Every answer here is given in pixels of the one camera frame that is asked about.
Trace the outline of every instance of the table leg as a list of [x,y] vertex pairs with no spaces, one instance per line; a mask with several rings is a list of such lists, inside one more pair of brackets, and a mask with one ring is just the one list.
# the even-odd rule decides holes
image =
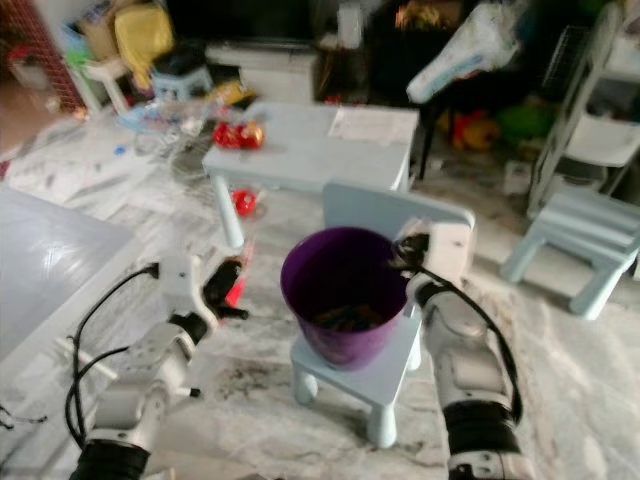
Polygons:
[[418,180],[424,180],[424,174],[427,171],[427,160],[433,143],[433,136],[436,132],[436,121],[438,120],[438,107],[434,104],[422,107],[420,109],[421,121],[425,127],[424,141],[422,143],[422,158],[420,160],[420,171]]
[[293,364],[293,396],[301,405],[313,402],[318,394],[318,381],[313,375]]
[[420,367],[421,363],[422,353],[420,352],[420,329],[418,329],[418,334],[411,346],[411,353],[409,354],[409,361],[407,362],[407,370],[413,372]]
[[394,405],[374,405],[367,424],[369,441],[380,448],[389,448],[396,442],[397,436]]
[[397,192],[408,192],[411,185],[409,185],[409,170],[411,169],[411,160],[409,159],[409,154],[404,159],[402,164],[402,171],[400,172],[400,178],[398,179],[398,184],[396,185]]
[[231,200],[229,184],[224,177],[216,175],[213,177],[213,187],[227,243],[232,248],[240,248],[244,244],[244,235],[238,213]]

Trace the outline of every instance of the white plastic bag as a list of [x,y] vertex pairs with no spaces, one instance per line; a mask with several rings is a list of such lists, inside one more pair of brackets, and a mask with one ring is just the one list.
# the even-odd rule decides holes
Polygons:
[[407,86],[411,101],[425,103],[455,79],[506,65],[519,48],[514,27],[521,5],[478,5],[440,55],[411,80]]

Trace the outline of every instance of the purple bucket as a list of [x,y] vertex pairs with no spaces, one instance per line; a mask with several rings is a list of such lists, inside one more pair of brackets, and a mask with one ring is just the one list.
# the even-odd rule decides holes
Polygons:
[[[280,275],[285,301],[313,350],[332,366],[356,370],[385,347],[407,302],[406,279],[387,267],[392,244],[382,235],[335,227],[300,242]],[[345,305],[368,305],[384,323],[358,332],[338,332],[311,322]]]

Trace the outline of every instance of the white cabinet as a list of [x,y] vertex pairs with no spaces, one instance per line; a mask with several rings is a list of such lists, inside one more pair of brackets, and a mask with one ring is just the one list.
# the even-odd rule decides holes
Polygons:
[[263,100],[310,104],[315,101],[318,56],[308,51],[270,51],[209,46],[207,59],[240,68],[247,87]]

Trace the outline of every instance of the black cable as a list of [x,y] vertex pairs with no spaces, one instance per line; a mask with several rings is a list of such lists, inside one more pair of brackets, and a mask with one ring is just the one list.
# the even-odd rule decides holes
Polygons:
[[394,243],[393,248],[396,255],[406,262],[406,265],[399,266],[400,270],[412,272],[412,273],[424,273],[431,279],[435,280],[446,290],[456,294],[465,303],[467,303],[480,317],[485,321],[489,330],[491,330],[498,338],[498,346],[500,347],[500,353],[507,369],[509,380],[513,385],[513,398],[511,399],[511,409],[514,421],[520,422],[522,418],[523,406],[522,396],[520,395],[520,389],[518,388],[518,369],[515,359],[509,348],[507,340],[502,335],[502,332],[491,319],[491,317],[485,312],[480,305],[478,305],[469,295],[456,287],[449,280],[442,278],[440,275],[427,270],[424,264],[424,257],[429,245],[429,237],[426,234],[420,234],[412,237],[407,237],[399,242]]
[[69,433],[71,434],[71,436],[73,437],[73,439],[75,440],[75,442],[78,444],[80,448],[84,446],[85,438],[82,437],[80,432],[76,430],[76,427],[73,425],[73,418],[71,417],[71,402],[73,400],[73,397],[76,395],[75,387],[77,386],[77,383],[79,383],[80,380],[82,380],[82,378],[89,372],[89,370],[91,370],[91,368],[96,363],[98,363],[101,360],[104,360],[107,357],[110,357],[111,355],[125,352],[128,349],[129,347],[120,347],[120,348],[115,348],[113,350],[109,350],[108,352],[101,353],[100,355],[95,357],[93,360],[91,360],[89,363],[87,363],[84,367],[82,367],[82,370],[78,372],[77,378],[73,380],[73,384],[69,387],[69,391],[67,392],[67,397],[64,402],[64,418],[67,423],[67,428],[69,429]]
[[[38,417],[38,418],[27,418],[27,417],[16,416],[13,413],[11,413],[9,410],[7,410],[2,404],[0,404],[0,412],[4,412],[11,420],[18,423],[30,423],[32,425],[36,425],[39,423],[44,423],[47,420],[49,420],[49,417],[47,417],[46,415],[43,415],[42,417]],[[6,430],[13,430],[14,428],[14,425],[12,425],[11,423],[3,422],[1,420],[0,420],[0,426],[5,428]]]
[[120,280],[116,285],[114,285],[113,287],[111,287],[111,289],[105,293],[102,298],[100,300],[98,300],[98,302],[91,307],[91,310],[89,310],[87,312],[87,314],[84,316],[84,318],[80,321],[80,324],[78,325],[78,328],[76,330],[76,334],[73,337],[73,383],[72,383],[72,387],[74,390],[73,396],[75,396],[75,407],[76,407],[76,418],[78,419],[78,434],[80,436],[80,438],[83,439],[86,437],[87,432],[86,432],[86,427],[84,425],[84,412],[82,409],[82,399],[80,397],[80,383],[77,381],[78,380],[78,374],[79,374],[79,370],[80,370],[80,358],[79,358],[79,352],[80,352],[80,338],[82,336],[82,331],[84,330],[84,327],[86,326],[87,322],[89,321],[89,319],[91,318],[91,316],[96,312],[96,310],[98,310],[102,304],[104,302],[106,302],[109,297],[111,297],[111,295],[113,295],[117,290],[119,290],[123,285],[125,285],[127,282],[129,282],[130,280],[136,278],[139,275],[143,275],[148,273],[149,275],[153,276],[154,278],[158,278],[159,275],[159,265],[157,263],[152,263],[150,265],[147,265],[146,267],[130,273],[129,275],[127,275],[126,277],[124,277],[122,280]]

